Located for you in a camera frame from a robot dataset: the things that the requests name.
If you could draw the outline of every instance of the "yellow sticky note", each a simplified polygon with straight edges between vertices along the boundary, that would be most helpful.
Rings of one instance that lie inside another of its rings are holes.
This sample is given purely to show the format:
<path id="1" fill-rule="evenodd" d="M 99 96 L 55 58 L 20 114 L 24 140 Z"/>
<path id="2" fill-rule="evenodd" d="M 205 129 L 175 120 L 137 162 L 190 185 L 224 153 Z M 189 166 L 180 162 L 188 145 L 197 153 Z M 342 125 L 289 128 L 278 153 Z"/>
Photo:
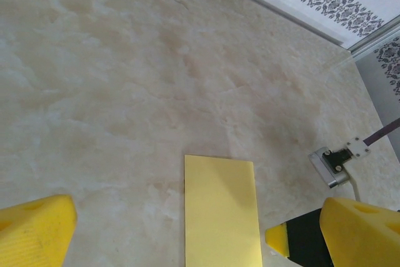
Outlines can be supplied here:
<path id="1" fill-rule="evenodd" d="M 261 267 L 252 162 L 185 156 L 186 267 Z"/>

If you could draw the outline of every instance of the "black and yellow object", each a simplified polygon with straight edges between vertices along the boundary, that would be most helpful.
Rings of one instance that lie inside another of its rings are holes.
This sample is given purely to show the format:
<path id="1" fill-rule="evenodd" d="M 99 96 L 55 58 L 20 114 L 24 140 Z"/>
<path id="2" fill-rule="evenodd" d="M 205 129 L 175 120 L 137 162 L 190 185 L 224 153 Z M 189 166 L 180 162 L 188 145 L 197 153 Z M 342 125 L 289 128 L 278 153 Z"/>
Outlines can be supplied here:
<path id="1" fill-rule="evenodd" d="M 400 213 L 344 198 L 266 231 L 275 251 L 303 267 L 400 266 Z"/>
<path id="2" fill-rule="evenodd" d="M 319 227 L 321 209 L 267 229 L 266 243 L 303 267 L 333 267 Z"/>

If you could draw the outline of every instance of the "marble floor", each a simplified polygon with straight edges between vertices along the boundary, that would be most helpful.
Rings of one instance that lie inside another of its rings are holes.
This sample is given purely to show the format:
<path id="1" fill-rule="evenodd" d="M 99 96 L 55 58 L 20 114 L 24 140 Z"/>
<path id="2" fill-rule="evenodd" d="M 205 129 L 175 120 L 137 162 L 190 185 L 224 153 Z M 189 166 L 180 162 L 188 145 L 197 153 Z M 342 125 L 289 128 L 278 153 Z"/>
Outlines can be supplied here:
<path id="1" fill-rule="evenodd" d="M 1 0 L 0 207 L 74 198 L 65 266 L 184 266 L 183 155 L 254 161 L 260 231 L 321 207 L 307 155 L 381 123 L 349 54 L 250 0 Z M 400 209 L 387 138 L 353 166 Z M 294 266 L 262 243 L 265 266 Z"/>

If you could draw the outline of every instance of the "cable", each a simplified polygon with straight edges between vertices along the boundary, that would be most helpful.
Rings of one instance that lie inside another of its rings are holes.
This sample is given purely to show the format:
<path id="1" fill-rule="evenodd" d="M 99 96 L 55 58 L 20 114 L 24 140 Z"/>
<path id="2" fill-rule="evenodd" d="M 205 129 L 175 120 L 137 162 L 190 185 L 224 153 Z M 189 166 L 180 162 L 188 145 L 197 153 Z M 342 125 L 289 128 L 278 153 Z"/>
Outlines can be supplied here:
<path id="1" fill-rule="evenodd" d="M 364 143 L 369 146 L 373 143 L 375 143 L 377 140 L 385 137 L 387 134 L 391 133 L 395 129 L 400 128 L 400 118 L 397 120 L 394 120 L 392 123 L 389 123 L 388 125 L 384 126 L 381 128 L 379 131 L 376 133 L 373 133 L 370 135 L 368 138 L 364 140 Z"/>
<path id="2" fill-rule="evenodd" d="M 360 195 L 360 190 L 358 188 L 357 181 L 351 176 L 351 174 L 349 174 L 349 175 L 350 175 L 349 182 L 353 188 L 352 190 L 354 191 L 354 197 L 355 197 L 356 201 L 361 202 L 361 195 Z"/>

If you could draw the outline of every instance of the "black strip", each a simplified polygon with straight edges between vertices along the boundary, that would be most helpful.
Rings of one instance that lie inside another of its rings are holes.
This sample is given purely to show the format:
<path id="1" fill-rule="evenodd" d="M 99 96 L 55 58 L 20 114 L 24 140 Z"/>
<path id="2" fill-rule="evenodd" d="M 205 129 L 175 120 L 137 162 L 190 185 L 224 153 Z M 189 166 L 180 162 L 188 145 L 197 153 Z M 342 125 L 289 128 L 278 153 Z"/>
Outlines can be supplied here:
<path id="1" fill-rule="evenodd" d="M 333 267 L 319 227 L 321 209 L 286 222 L 289 259 L 303 267 Z"/>
<path id="2" fill-rule="evenodd" d="M 387 126 L 384 126 L 381 128 L 379 131 L 376 133 L 373 133 L 370 135 L 368 138 L 364 140 L 364 143 L 369 146 L 373 143 L 375 143 L 377 140 L 385 137 L 387 134 L 391 133 L 395 129 L 400 128 L 400 118 L 397 120 L 394 120 L 392 123 L 389 123 Z"/>

